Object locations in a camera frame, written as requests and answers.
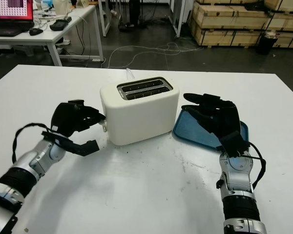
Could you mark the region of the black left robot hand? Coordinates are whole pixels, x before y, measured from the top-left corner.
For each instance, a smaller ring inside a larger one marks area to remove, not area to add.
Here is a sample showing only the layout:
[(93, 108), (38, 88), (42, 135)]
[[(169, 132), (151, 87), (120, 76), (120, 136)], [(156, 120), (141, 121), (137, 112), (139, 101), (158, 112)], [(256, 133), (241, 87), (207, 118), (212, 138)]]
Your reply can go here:
[(51, 119), (51, 130), (65, 137), (81, 132), (104, 121), (106, 117), (99, 110), (84, 105), (84, 100), (70, 100), (60, 103)]

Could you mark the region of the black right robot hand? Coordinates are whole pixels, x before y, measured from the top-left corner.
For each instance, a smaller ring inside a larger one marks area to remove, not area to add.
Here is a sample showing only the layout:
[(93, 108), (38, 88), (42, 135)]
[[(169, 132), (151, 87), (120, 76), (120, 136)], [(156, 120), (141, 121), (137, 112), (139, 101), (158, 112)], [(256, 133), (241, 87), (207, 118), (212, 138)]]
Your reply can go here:
[(185, 93), (183, 97), (192, 105), (183, 105), (182, 110), (188, 112), (209, 133), (223, 138), (233, 132), (241, 132), (238, 110), (232, 101), (210, 94)]

